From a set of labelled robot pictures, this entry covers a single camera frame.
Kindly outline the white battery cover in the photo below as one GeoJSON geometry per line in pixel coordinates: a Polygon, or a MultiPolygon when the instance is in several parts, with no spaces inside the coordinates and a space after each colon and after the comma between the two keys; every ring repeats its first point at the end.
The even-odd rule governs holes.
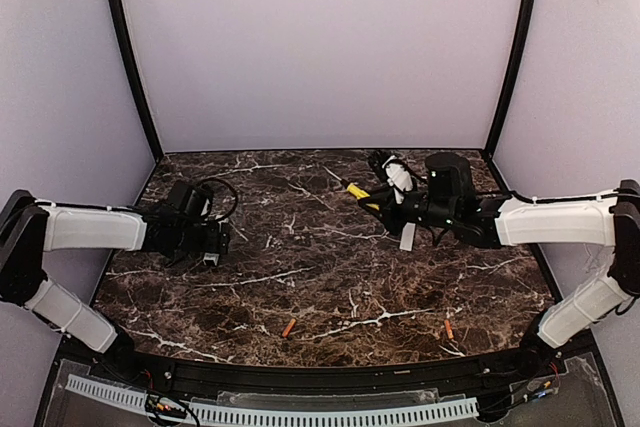
{"type": "Polygon", "coordinates": [[[399,244],[402,251],[411,252],[413,250],[415,231],[416,225],[414,223],[406,223],[403,227],[399,244]]]}

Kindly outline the orange battery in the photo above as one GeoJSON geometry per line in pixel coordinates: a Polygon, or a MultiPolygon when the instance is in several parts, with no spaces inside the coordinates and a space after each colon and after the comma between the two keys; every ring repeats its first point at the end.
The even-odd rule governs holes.
{"type": "Polygon", "coordinates": [[[292,318],[288,322],[288,324],[286,325],[285,329],[283,330],[282,337],[283,338],[287,338],[291,334],[291,332],[292,332],[293,328],[295,327],[295,325],[296,325],[296,319],[292,318]]]}
{"type": "Polygon", "coordinates": [[[447,338],[449,340],[454,340],[455,337],[454,337],[453,329],[452,329],[451,323],[450,323],[450,321],[448,319],[444,320],[444,327],[445,327],[445,332],[446,332],[447,338]]]}

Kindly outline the white remote control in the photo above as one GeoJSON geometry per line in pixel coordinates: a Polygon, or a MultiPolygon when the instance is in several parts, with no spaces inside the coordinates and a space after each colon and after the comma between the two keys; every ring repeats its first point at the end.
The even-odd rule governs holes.
{"type": "Polygon", "coordinates": [[[217,267],[220,261],[220,254],[215,252],[205,252],[202,257],[203,264],[208,267],[217,267]]]}

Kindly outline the yellow handled screwdriver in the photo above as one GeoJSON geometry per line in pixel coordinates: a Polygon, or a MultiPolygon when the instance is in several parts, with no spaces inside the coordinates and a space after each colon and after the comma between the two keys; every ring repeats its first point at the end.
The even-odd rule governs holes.
{"type": "Polygon", "coordinates": [[[365,190],[363,190],[353,182],[349,182],[342,178],[339,179],[339,182],[342,185],[342,187],[345,189],[345,191],[351,194],[357,200],[368,198],[370,196],[369,193],[367,193],[365,190]]]}

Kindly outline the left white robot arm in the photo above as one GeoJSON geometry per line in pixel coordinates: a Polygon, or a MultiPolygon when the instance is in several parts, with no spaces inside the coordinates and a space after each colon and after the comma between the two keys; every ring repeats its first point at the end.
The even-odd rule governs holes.
{"type": "Polygon", "coordinates": [[[88,206],[38,199],[15,191],[1,211],[1,300],[42,317],[92,351],[117,357],[134,348],[129,335],[43,268],[45,253],[108,249],[158,253],[175,259],[199,254],[217,264],[228,251],[225,214],[211,214],[204,184],[176,182],[149,207],[88,206]]]}

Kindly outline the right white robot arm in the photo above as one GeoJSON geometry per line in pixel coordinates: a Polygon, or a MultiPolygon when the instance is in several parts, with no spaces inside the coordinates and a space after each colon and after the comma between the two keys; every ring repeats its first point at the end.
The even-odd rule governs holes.
{"type": "Polygon", "coordinates": [[[609,313],[625,314],[638,301],[638,182],[623,180],[591,195],[527,198],[515,191],[477,191],[470,162],[450,152],[428,156],[424,177],[388,151],[373,152],[368,163],[381,186],[347,190],[394,236],[415,226],[431,231],[435,243],[452,233],[482,249],[544,243],[612,248],[609,264],[531,322],[516,354],[520,375],[537,374],[577,333],[609,313]]]}

